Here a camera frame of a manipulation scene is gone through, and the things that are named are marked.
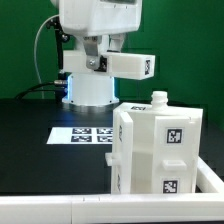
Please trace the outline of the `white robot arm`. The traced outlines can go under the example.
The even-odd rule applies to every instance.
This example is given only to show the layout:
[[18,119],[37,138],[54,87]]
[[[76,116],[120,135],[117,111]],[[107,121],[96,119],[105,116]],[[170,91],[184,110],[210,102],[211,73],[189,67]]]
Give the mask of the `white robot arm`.
[[142,0],[50,0],[62,32],[76,40],[63,53],[69,74],[66,106],[99,108],[116,104],[116,78],[144,77],[145,58],[121,51],[125,36],[141,22]]

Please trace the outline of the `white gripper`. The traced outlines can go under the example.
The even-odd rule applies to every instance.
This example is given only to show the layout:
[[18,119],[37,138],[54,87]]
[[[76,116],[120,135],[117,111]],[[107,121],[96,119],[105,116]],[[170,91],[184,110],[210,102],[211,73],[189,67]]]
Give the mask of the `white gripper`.
[[114,34],[110,36],[109,49],[120,52],[125,33],[138,30],[141,13],[142,0],[59,0],[62,29],[67,34],[84,37],[86,66],[92,70],[100,65],[98,36]]

